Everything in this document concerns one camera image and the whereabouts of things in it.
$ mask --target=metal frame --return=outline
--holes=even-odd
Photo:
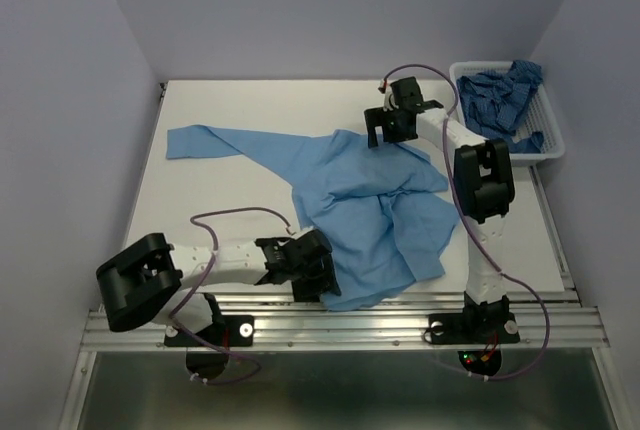
[[[549,346],[593,349],[615,424],[620,430],[632,430],[635,427],[631,410],[608,348],[609,340],[600,314],[597,308],[581,305],[537,169],[531,167],[530,173],[565,288],[561,293],[542,294],[553,326]],[[522,336],[522,342],[514,348],[539,348],[544,333],[539,306],[528,294],[509,296]],[[243,349],[244,352],[437,351],[442,348],[422,340],[422,333],[429,324],[426,315],[459,309],[463,304],[460,294],[411,290],[373,309],[345,313],[328,313],[319,304],[295,303],[287,293],[220,294],[217,299],[223,313],[255,316],[254,346]],[[133,332],[115,334],[109,331],[102,310],[91,312],[60,429],[75,429],[80,424],[98,352],[184,352],[184,349],[164,347],[164,332],[163,326],[149,324]]]

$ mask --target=white table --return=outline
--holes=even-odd
[[[448,86],[420,82],[425,99],[452,102]],[[344,128],[366,133],[363,111],[380,106],[374,81],[171,81],[162,103],[135,204],[127,245],[150,232],[164,232],[169,242],[209,245],[206,232],[189,217],[205,211],[260,205],[276,209],[292,222],[296,215],[291,187],[244,156],[166,160],[167,130],[192,124],[320,136]],[[444,173],[443,155],[424,140],[425,150]],[[514,168],[515,201],[504,229],[504,268],[540,292],[562,292],[554,246],[528,168]],[[451,200],[450,194],[443,198]],[[222,242],[282,234],[278,219],[250,213],[212,219]],[[408,293],[459,293],[467,273],[467,238],[459,225],[441,257],[446,275],[420,282]],[[510,292],[521,292],[508,284]],[[254,292],[289,294],[288,286],[217,285],[216,294]]]

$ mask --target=glass panel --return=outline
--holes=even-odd
[[[92,429],[613,429],[590,350],[553,350],[530,374],[482,383],[431,360],[454,352],[260,355],[234,386],[188,380],[184,354],[98,357],[81,428]],[[504,371],[530,351],[504,354]]]

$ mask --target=blue cloth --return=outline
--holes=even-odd
[[[465,125],[472,132],[489,139],[502,138],[511,153],[540,153],[542,132],[513,141],[516,131],[527,118],[531,99],[542,83],[540,65],[516,60],[506,74],[493,70],[457,81]]]
[[[366,135],[346,130],[324,137],[202,125],[168,132],[169,159],[239,154],[290,183],[300,226],[319,228],[331,242],[342,296],[322,296],[330,310],[372,306],[444,274],[439,257],[458,215],[433,194],[447,180],[422,152],[369,149]]]

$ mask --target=screw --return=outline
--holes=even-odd
[[[442,327],[442,322],[438,322],[438,321],[431,322],[429,327],[431,328],[431,333],[433,333],[437,337],[439,337],[444,333],[442,330],[434,330],[435,328]]]
[[[516,333],[518,333],[518,324],[513,320],[507,320],[507,322],[504,324],[504,330],[509,335],[515,335]]]
[[[250,323],[243,323],[240,325],[240,335],[244,338],[249,338],[253,335],[253,326]]]

